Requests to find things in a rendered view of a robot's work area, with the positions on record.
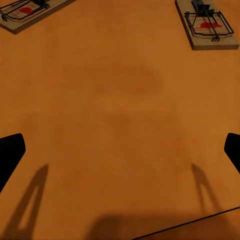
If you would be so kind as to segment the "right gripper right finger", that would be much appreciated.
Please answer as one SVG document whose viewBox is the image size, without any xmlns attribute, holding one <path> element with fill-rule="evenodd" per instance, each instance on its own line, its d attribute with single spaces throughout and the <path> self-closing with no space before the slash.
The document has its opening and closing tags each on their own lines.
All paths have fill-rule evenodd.
<svg viewBox="0 0 240 240">
<path fill-rule="evenodd" d="M 229 133 L 227 135 L 224 151 L 240 173 L 240 135 Z"/>
</svg>

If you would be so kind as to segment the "mousetrap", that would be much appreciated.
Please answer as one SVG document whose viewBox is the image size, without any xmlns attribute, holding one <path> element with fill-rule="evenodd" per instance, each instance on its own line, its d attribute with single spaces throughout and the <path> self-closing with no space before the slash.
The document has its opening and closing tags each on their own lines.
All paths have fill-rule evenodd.
<svg viewBox="0 0 240 240">
<path fill-rule="evenodd" d="M 0 27 L 16 35 L 76 0 L 18 0 L 0 7 Z"/>
<path fill-rule="evenodd" d="M 175 0 L 192 51 L 237 50 L 234 31 L 213 0 Z"/>
</svg>

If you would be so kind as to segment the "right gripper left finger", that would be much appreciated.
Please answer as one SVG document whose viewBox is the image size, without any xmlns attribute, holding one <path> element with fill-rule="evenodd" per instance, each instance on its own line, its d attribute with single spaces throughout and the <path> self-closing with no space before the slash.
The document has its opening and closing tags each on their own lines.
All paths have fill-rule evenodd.
<svg viewBox="0 0 240 240">
<path fill-rule="evenodd" d="M 22 133 L 0 138 L 0 193 L 26 152 Z"/>
</svg>

